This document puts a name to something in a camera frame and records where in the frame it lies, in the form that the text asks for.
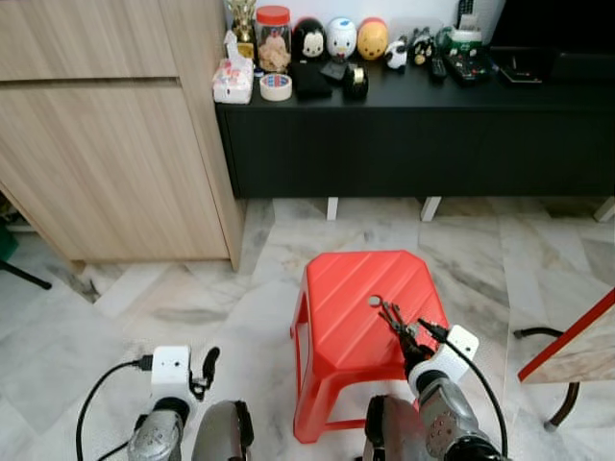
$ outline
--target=remote control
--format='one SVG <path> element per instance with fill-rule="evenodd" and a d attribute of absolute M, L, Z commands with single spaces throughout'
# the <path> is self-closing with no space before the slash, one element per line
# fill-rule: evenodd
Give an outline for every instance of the remote control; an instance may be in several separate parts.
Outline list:
<path fill-rule="evenodd" d="M 449 67 L 449 72 L 461 85 L 472 85 L 489 80 L 489 68 L 483 57 L 475 58 L 461 54 L 444 57 L 444 62 Z"/>
<path fill-rule="evenodd" d="M 464 14 L 472 14 L 474 10 L 474 0 L 459 0 L 457 5 L 457 28 L 461 24 L 461 16 Z"/>
<path fill-rule="evenodd" d="M 436 82 L 442 82 L 447 76 L 444 61 L 439 56 L 434 56 L 430 63 L 430 76 Z"/>

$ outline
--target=black wallet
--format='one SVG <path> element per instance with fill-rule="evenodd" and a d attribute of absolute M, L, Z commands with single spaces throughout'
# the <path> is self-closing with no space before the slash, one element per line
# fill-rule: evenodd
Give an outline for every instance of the black wallet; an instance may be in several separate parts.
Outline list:
<path fill-rule="evenodd" d="M 317 62 L 293 62 L 290 64 L 290 76 L 298 98 L 326 98 L 332 90 L 320 73 L 322 64 Z"/>

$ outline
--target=red jar lid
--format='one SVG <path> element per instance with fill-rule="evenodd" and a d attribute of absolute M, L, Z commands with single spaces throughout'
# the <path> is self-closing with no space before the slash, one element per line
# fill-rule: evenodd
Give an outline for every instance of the red jar lid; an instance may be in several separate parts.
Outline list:
<path fill-rule="evenodd" d="M 265 26 L 283 26 L 290 22 L 290 10 L 287 7 L 260 7 L 257 9 L 257 21 Z"/>

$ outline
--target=red plastic stool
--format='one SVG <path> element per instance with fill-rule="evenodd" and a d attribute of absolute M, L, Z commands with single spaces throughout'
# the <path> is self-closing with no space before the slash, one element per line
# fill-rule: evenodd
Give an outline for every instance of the red plastic stool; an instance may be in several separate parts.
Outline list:
<path fill-rule="evenodd" d="M 293 429 L 303 444 L 318 441 L 324 430 L 364 427 L 365 420 L 327 423 L 344 387 L 405 379 L 399 341 L 380 310 L 368 304 L 372 295 L 398 304 L 407 322 L 422 317 L 448 326 L 427 265 L 408 252 L 332 253 L 313 259 L 304 272 L 290 328 L 297 361 Z M 304 323 L 309 339 L 302 378 L 297 328 Z M 417 340 L 437 347 L 422 328 Z"/>

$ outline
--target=wooden cabinet door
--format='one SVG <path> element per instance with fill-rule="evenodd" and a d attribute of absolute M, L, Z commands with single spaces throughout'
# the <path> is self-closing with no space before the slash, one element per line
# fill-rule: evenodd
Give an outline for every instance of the wooden cabinet door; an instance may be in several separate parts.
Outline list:
<path fill-rule="evenodd" d="M 0 89 L 0 182 L 69 259 L 229 257 L 174 85 Z"/>
<path fill-rule="evenodd" d="M 171 76 L 155 0 L 0 1 L 0 80 Z"/>

